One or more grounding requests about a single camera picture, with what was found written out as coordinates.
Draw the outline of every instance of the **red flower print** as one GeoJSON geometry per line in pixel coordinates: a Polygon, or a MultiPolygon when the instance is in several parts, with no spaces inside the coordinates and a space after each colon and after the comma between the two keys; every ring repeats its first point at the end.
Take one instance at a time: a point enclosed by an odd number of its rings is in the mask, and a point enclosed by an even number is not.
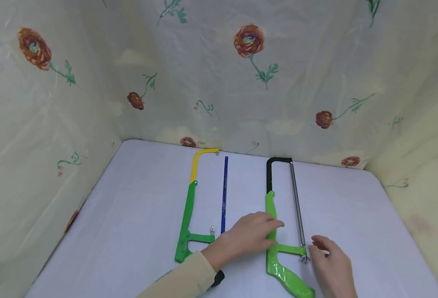
{"type": "Polygon", "coordinates": [[[341,161],[342,166],[357,166],[361,162],[361,158],[350,156],[341,161]]]}
{"type": "Polygon", "coordinates": [[[67,223],[67,226],[65,227],[65,232],[63,232],[63,233],[68,232],[69,227],[72,226],[72,223],[73,223],[73,222],[75,221],[75,219],[77,218],[78,213],[80,213],[80,210],[78,210],[78,209],[75,210],[75,212],[72,214],[72,217],[70,218],[69,222],[67,223]]]}
{"type": "Polygon", "coordinates": [[[193,140],[193,138],[185,136],[181,139],[181,145],[186,147],[193,147],[196,148],[196,142],[193,140]]]}
{"type": "Polygon", "coordinates": [[[424,233],[428,236],[432,235],[432,232],[434,230],[429,221],[419,214],[412,214],[407,219],[407,223],[410,226],[411,230],[414,230],[418,233],[424,233]]]}
{"type": "Polygon", "coordinates": [[[136,92],[129,92],[128,101],[131,103],[131,106],[138,110],[144,110],[144,101],[136,92]]]}
{"type": "Polygon", "coordinates": [[[40,70],[49,70],[49,63],[52,59],[52,51],[45,43],[45,40],[37,31],[30,28],[21,28],[17,32],[19,47],[28,62],[37,66],[40,70]]]}
{"type": "Polygon", "coordinates": [[[263,32],[256,25],[248,24],[242,26],[235,34],[234,46],[238,54],[248,58],[263,50],[263,32]]]}
{"type": "Polygon", "coordinates": [[[329,111],[321,111],[316,113],[316,124],[323,129],[329,128],[333,124],[333,115],[329,111]]]}

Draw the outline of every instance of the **floral fabric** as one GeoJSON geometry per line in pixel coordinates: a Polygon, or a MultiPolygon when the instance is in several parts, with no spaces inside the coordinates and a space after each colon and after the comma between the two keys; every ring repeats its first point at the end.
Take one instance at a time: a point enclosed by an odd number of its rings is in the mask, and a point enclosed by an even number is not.
{"type": "Polygon", "coordinates": [[[0,1],[0,297],[130,138],[369,169],[438,277],[438,0],[0,1]]]}

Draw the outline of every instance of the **beige sleeve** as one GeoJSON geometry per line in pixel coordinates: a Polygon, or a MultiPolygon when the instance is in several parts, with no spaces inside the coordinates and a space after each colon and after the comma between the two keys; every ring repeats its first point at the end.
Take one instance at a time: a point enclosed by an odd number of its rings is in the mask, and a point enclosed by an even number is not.
{"type": "Polygon", "coordinates": [[[196,251],[184,263],[156,280],[137,298],[196,298],[214,283],[215,274],[203,254],[196,251]]]}

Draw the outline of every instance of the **white table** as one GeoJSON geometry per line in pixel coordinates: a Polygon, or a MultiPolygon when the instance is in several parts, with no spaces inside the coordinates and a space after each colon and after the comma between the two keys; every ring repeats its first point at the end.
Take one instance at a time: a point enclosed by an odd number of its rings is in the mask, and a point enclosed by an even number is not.
{"type": "MultiPolygon", "coordinates": [[[[125,141],[27,298],[134,298],[177,266],[174,254],[197,149],[125,141]]],[[[224,157],[229,156],[226,229],[265,211],[268,158],[221,152],[199,159],[192,233],[220,232],[224,157]]],[[[438,283],[379,181],[355,169],[294,163],[307,244],[334,239],[353,261],[361,298],[438,298],[438,283]]],[[[299,245],[288,163],[273,163],[281,244],[299,245]]],[[[190,243],[191,251],[204,244],[190,243]]],[[[323,297],[313,266],[294,255],[279,261],[323,297]]],[[[291,297],[266,274],[265,254],[235,260],[204,297],[291,297]]]]}

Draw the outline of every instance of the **hand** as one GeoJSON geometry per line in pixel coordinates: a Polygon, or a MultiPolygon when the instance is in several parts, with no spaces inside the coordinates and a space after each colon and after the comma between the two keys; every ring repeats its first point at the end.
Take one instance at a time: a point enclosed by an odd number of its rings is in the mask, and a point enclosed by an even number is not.
{"type": "Polygon", "coordinates": [[[285,224],[269,213],[259,211],[248,214],[241,217],[232,229],[204,248],[202,254],[217,272],[235,257],[260,253],[275,245],[275,242],[266,239],[266,236],[281,226],[285,224]]]}
{"type": "Polygon", "coordinates": [[[333,298],[357,298],[354,288],[351,260],[332,240],[323,236],[313,236],[309,246],[310,257],[315,269],[322,277],[333,298]],[[329,251],[325,257],[321,250],[329,251]]]}

